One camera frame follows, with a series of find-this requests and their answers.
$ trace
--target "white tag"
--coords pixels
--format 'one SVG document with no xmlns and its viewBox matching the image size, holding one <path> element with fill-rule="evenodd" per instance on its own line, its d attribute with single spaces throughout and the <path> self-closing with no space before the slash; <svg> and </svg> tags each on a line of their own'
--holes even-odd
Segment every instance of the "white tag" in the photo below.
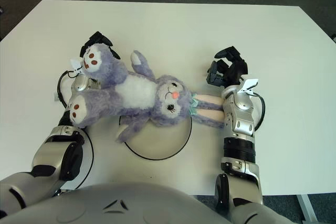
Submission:
<svg viewBox="0 0 336 224">
<path fill-rule="evenodd" d="M 81 62 L 77 59 L 70 59 L 70 63 L 73 68 L 73 73 L 78 74 L 78 73 L 83 73 L 82 71 L 82 65 Z"/>
<path fill-rule="evenodd" d="M 244 80 L 243 86 L 240 85 L 240 90 L 237 92 L 239 93 L 247 93 L 253 95 L 253 88 L 258 84 L 258 79 L 247 79 Z"/>
</svg>

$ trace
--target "purple plush bunny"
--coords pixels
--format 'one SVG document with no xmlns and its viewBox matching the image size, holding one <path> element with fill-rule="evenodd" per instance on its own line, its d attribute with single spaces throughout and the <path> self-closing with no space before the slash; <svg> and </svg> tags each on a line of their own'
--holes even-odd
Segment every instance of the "purple plush bunny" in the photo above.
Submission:
<svg viewBox="0 0 336 224">
<path fill-rule="evenodd" d="M 105 44 L 94 44 L 86 50 L 83 72 L 99 80 L 101 89 L 82 91 L 70 101 L 74 126 L 85 127 L 103 116 L 123 115 L 117 137 L 120 142 L 139 132 L 149 119 L 158 126 L 168 126 L 191 114 L 201 123 L 223 127 L 221 98 L 192 96 L 184 83 L 173 76 L 155 79 L 146 58 L 138 51 L 132 53 L 131 61 L 135 72 L 128 71 Z"/>
</svg>

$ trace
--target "pink nose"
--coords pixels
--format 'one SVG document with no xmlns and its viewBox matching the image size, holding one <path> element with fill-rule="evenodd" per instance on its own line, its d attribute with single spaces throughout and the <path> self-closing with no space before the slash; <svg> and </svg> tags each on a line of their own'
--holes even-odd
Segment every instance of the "pink nose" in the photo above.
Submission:
<svg viewBox="0 0 336 224">
<path fill-rule="evenodd" d="M 179 98 L 180 94 L 178 92 L 173 92 L 172 97 L 173 99 Z"/>
</svg>

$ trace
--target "plush bunny face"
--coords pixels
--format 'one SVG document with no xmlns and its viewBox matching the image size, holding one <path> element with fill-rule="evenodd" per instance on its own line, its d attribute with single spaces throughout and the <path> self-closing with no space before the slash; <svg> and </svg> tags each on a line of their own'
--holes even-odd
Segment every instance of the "plush bunny face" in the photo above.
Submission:
<svg viewBox="0 0 336 224">
<path fill-rule="evenodd" d="M 173 125 L 189 114 L 192 96 L 182 81 L 173 76 L 157 79 L 155 106 L 151 120 L 157 125 Z"/>
</svg>

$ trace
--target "plush foot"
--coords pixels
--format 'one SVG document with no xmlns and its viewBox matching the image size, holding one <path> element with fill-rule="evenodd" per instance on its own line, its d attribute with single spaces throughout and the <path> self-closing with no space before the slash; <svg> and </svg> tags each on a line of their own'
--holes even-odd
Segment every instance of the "plush foot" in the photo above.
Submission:
<svg viewBox="0 0 336 224">
<path fill-rule="evenodd" d="M 74 126 L 80 126 L 87 117 L 85 98 L 82 95 L 76 96 L 69 104 L 70 120 Z"/>
<path fill-rule="evenodd" d="M 97 44 L 94 44 L 86 50 L 83 56 L 83 67 L 86 72 L 94 73 L 99 71 L 101 63 L 101 50 Z"/>
</svg>

